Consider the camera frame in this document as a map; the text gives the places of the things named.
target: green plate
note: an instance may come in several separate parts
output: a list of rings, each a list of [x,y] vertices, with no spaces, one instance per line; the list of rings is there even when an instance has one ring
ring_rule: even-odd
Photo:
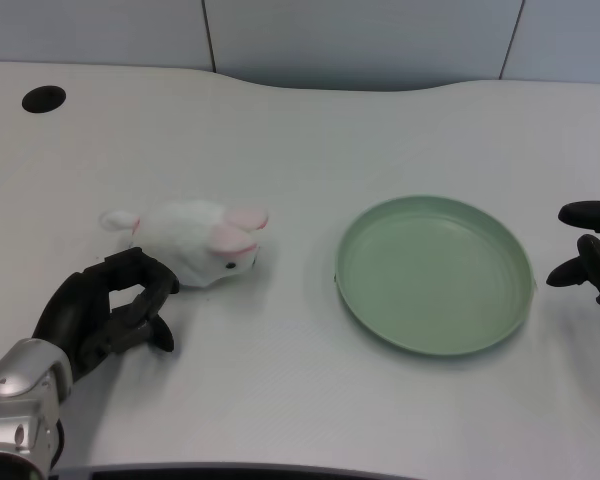
[[[493,217],[455,200],[405,197],[362,214],[338,251],[336,280],[376,335],[430,355],[476,352],[528,316],[531,264]]]

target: bunny tail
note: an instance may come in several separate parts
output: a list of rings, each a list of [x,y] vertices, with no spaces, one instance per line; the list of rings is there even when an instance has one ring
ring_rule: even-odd
[[[132,230],[138,224],[139,220],[139,215],[123,210],[113,210],[100,215],[98,222],[102,228],[113,232],[115,230]]]

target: silver robotic wrist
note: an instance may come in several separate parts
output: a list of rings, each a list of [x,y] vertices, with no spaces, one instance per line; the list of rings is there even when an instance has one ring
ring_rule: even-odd
[[[66,354],[44,340],[20,340],[0,360],[0,472],[11,466],[47,478],[61,449],[60,403],[72,383]]]

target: plate rim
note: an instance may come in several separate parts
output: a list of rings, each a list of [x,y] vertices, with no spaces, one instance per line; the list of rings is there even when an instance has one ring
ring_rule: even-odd
[[[520,250],[522,251],[522,255],[524,257],[525,260],[525,266],[527,267],[527,270],[529,272],[529,276],[530,276],[530,282],[529,282],[529,291],[527,292],[527,301],[526,304],[524,305],[524,309],[521,313],[521,315],[519,316],[519,318],[517,318],[512,326],[510,328],[508,328],[503,334],[501,334],[500,336],[498,336],[496,339],[494,339],[491,343],[489,343],[488,345],[484,345],[481,346],[479,348],[471,348],[468,350],[460,350],[457,352],[451,352],[451,353],[439,353],[439,352],[431,352],[431,351],[427,351],[427,350],[421,350],[418,348],[414,348],[412,346],[408,346],[402,343],[399,343],[395,340],[392,340],[391,338],[386,337],[385,335],[377,332],[376,330],[374,330],[369,324],[367,324],[367,322],[365,322],[362,317],[360,315],[358,315],[358,313],[355,312],[354,308],[351,306],[351,302],[350,300],[347,298],[347,295],[345,293],[345,289],[342,286],[342,281],[340,280],[340,275],[339,273],[341,273],[341,269],[340,269],[340,265],[341,265],[341,257],[342,257],[342,251],[343,251],[343,245],[344,242],[347,240],[347,238],[349,237],[349,234],[351,232],[351,230],[353,229],[353,227],[355,227],[355,225],[362,220],[362,218],[369,214],[370,212],[372,212],[373,210],[376,210],[378,208],[381,208],[389,203],[393,203],[396,201],[401,201],[401,200],[415,200],[415,199],[421,199],[421,200],[445,200],[447,202],[452,202],[452,203],[457,203],[460,205],[463,205],[465,207],[469,207],[472,208],[474,210],[476,210],[477,212],[481,213],[482,215],[487,216],[488,218],[490,218],[491,220],[493,220],[500,228],[502,228],[505,232],[507,232],[509,235],[511,235],[511,238],[513,238],[513,240],[516,242],[516,244],[520,247]],[[524,246],[522,245],[522,242],[520,242],[520,240],[518,239],[518,237],[509,229],[507,228],[507,226],[502,223],[500,220],[498,220],[496,217],[494,217],[493,215],[485,212],[484,210],[482,210],[481,208],[478,208],[474,205],[471,205],[470,203],[467,202],[463,202],[461,200],[457,200],[455,198],[450,198],[450,197],[444,197],[444,196],[440,196],[440,195],[405,195],[405,196],[400,196],[400,197],[393,197],[390,198],[388,200],[384,200],[382,202],[379,202],[369,208],[367,208],[366,210],[364,210],[362,213],[358,214],[351,223],[349,223],[349,225],[347,226],[347,228],[345,229],[344,233],[342,234],[342,237],[340,238],[340,241],[338,242],[338,249],[336,251],[336,265],[335,265],[335,280],[336,280],[336,285],[338,287],[338,292],[340,294],[340,297],[343,299],[347,309],[349,310],[349,312],[351,312],[351,314],[356,318],[356,320],[358,322],[360,322],[366,329],[368,329],[370,332],[372,332],[374,335],[378,336],[379,338],[382,338],[384,341],[389,342],[392,345],[395,345],[401,349],[407,350],[409,352],[413,352],[413,353],[418,353],[418,354],[422,354],[422,355],[427,355],[427,356],[435,356],[435,357],[455,357],[455,356],[459,356],[459,355],[469,355],[472,353],[477,353],[477,352],[481,352],[483,350],[486,350],[488,348],[493,347],[494,345],[497,345],[498,343],[502,342],[503,340],[505,340],[506,338],[508,338],[510,335],[512,335],[518,328],[520,328],[520,326],[522,326],[529,318],[529,312],[531,310],[531,304],[533,303],[533,298],[534,298],[534,293],[535,293],[535,289],[536,289],[536,281],[535,281],[535,275],[533,273],[533,265],[531,263],[531,260],[529,259],[529,255],[527,254],[527,251],[525,250]]]

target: robotic hand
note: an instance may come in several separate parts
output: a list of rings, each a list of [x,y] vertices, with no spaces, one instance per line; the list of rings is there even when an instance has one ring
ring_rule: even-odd
[[[600,202],[570,203],[562,207],[558,218],[572,227],[600,233]],[[551,272],[547,284],[553,287],[567,287],[589,281],[600,292],[600,240],[593,235],[583,235],[578,239],[578,253],[578,257]],[[596,300],[600,304],[600,294]]]
[[[109,292],[145,290],[110,311]],[[71,275],[45,307],[33,338],[0,360],[0,479],[43,480],[62,453],[59,405],[110,353],[144,342],[173,351],[158,311],[179,283],[140,248]]]

